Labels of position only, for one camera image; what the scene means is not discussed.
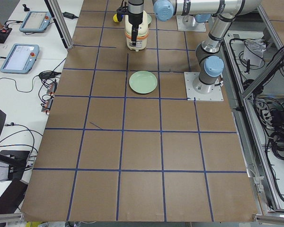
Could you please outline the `green plate near arm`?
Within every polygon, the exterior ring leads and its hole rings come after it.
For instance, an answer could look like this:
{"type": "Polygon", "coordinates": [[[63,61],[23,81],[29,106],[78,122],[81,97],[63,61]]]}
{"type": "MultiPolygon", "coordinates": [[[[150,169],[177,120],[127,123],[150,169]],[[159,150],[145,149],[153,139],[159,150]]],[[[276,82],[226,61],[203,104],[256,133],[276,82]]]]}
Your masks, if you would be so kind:
{"type": "Polygon", "coordinates": [[[137,71],[130,76],[130,88],[138,94],[148,94],[158,85],[156,76],[148,71],[137,71]]]}

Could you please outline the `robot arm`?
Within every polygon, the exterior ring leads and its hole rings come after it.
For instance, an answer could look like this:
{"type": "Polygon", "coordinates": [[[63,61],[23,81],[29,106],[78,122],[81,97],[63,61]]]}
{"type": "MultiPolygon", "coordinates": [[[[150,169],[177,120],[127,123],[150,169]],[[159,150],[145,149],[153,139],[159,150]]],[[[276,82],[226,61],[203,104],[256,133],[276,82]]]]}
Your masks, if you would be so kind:
{"type": "Polygon", "coordinates": [[[244,15],[260,5],[259,0],[154,0],[153,11],[160,21],[173,16],[206,15],[215,18],[206,40],[196,49],[201,71],[193,81],[194,90],[200,94],[212,92],[217,78],[222,74],[224,62],[216,56],[221,42],[236,16],[244,15]]]}

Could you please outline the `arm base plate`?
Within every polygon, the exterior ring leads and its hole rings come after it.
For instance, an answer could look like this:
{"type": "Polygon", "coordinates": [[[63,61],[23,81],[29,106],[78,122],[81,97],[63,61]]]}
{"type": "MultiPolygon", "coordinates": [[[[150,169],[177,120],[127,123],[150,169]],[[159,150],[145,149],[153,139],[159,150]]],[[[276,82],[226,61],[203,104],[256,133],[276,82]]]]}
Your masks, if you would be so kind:
{"type": "Polygon", "coordinates": [[[188,101],[224,101],[220,81],[206,85],[199,80],[199,72],[184,72],[186,96],[188,101]]]}
{"type": "Polygon", "coordinates": [[[176,16],[178,31],[191,31],[191,32],[205,32],[205,22],[202,20],[196,20],[194,16],[176,16]]]}

